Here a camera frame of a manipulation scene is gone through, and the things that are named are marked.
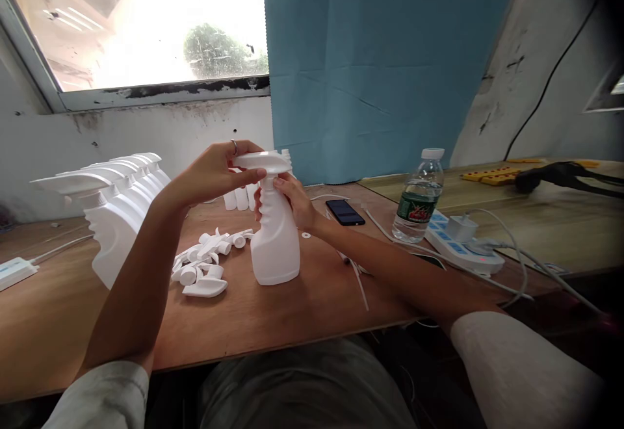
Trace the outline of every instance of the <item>window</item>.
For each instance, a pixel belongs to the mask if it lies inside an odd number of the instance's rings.
[[[0,0],[57,112],[268,91],[264,0]]]
[[[585,112],[624,109],[624,60],[616,62],[593,93]]]

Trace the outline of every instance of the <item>wooden table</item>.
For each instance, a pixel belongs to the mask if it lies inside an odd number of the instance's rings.
[[[366,218],[361,208],[365,203],[386,229],[390,229],[397,209],[393,201],[355,183],[307,191],[311,197],[323,193],[349,196],[353,207]],[[323,213],[325,200],[328,198],[314,201]],[[30,259],[88,233],[84,218],[60,223],[60,228],[50,227],[49,222],[19,226],[1,235],[0,261],[15,257],[20,250],[20,256]],[[202,233],[212,233],[217,227],[220,232],[234,233],[256,230],[259,224],[249,211],[226,211],[222,200],[199,205],[185,220],[178,251],[196,244]],[[372,222],[352,229],[388,242]],[[41,244],[63,232],[68,233]],[[187,297],[182,295],[180,284],[172,283],[154,369],[189,367],[422,316],[374,278],[363,275],[370,306],[366,312],[354,271],[342,263],[333,248],[316,238],[300,238],[300,247],[300,275],[283,285],[258,285],[248,245],[221,257],[224,279],[229,282],[224,294],[212,299]],[[0,402],[58,392],[72,382],[108,293],[90,266],[98,250],[97,242],[86,240],[44,261],[34,276],[0,292]],[[510,297],[481,281],[462,278],[467,287],[476,285],[494,301]],[[519,265],[507,262],[497,280],[518,287]],[[530,273],[529,294],[557,289],[549,279]]]
[[[447,216],[461,215],[471,208],[485,208],[500,217],[513,232],[520,247],[544,262],[554,263],[572,274],[588,274],[624,265],[624,201],[572,188],[541,182],[531,195],[522,195],[513,185],[492,187],[463,180],[466,172],[503,166],[529,169],[538,164],[497,162],[445,170],[445,183],[437,208]],[[624,178],[624,162],[600,161],[592,172]],[[365,179],[359,183],[397,202],[406,174]],[[613,185],[584,182],[608,190]],[[480,237],[508,241],[496,220],[475,213]]]

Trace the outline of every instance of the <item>black cable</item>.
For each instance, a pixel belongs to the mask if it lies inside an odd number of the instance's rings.
[[[589,21],[590,17],[592,16],[593,11],[596,9],[596,6],[598,5],[598,1],[599,0],[594,0],[593,1],[593,5],[591,6],[590,11],[589,11],[589,13],[587,13],[587,16],[585,17],[585,19],[581,23],[580,28],[578,28],[577,33],[572,38],[572,41],[570,41],[570,43],[567,45],[567,47],[565,48],[564,52],[561,54],[561,57],[559,57],[559,60],[557,60],[557,63],[554,65],[554,68],[552,69],[551,74],[548,76],[548,79],[546,80],[546,85],[544,86],[544,89],[541,92],[541,96],[539,97],[540,99],[539,99],[538,103],[536,104],[536,106],[533,109],[533,111],[526,118],[525,122],[522,124],[522,127],[520,127],[520,130],[518,130],[518,132],[516,132],[516,134],[513,136],[512,142],[509,143],[509,146],[507,147],[507,152],[505,153],[505,158],[503,158],[504,161],[507,161],[507,158],[509,157],[509,152],[512,150],[512,146],[514,146],[515,140],[518,138],[518,135],[520,135],[520,133],[522,133],[522,130],[524,130],[524,128],[527,126],[528,121],[531,120],[531,117],[533,117],[533,115],[535,115],[535,112],[538,111],[538,109],[539,109],[539,107],[541,105],[541,102],[543,101],[544,96],[546,95],[546,90],[548,89],[548,85],[551,83],[551,79],[553,78],[554,73],[557,71],[557,68],[559,67],[559,64],[564,59],[564,57],[566,56],[567,52],[570,50],[572,45],[576,42],[577,38],[580,36],[581,32],[583,31],[583,28],[585,28],[585,25]]]

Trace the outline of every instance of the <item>power strip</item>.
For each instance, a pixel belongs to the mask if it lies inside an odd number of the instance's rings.
[[[0,291],[34,275],[38,269],[38,266],[34,266],[21,257],[2,263],[0,265]]]
[[[446,233],[448,222],[449,219],[445,215],[435,210],[424,234],[425,239],[439,253],[452,258],[461,267],[470,268],[484,276],[490,276],[502,268],[505,260],[496,252],[492,252],[492,255],[478,255],[466,247],[466,242],[452,239]]]

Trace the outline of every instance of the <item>window frame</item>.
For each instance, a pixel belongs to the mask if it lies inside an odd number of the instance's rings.
[[[270,96],[269,75],[63,91],[16,0],[0,0],[0,27],[38,87],[50,113],[93,111],[186,101]]]
[[[600,82],[583,112],[612,112],[624,110],[624,94],[611,94],[624,75],[624,58],[612,65]]]

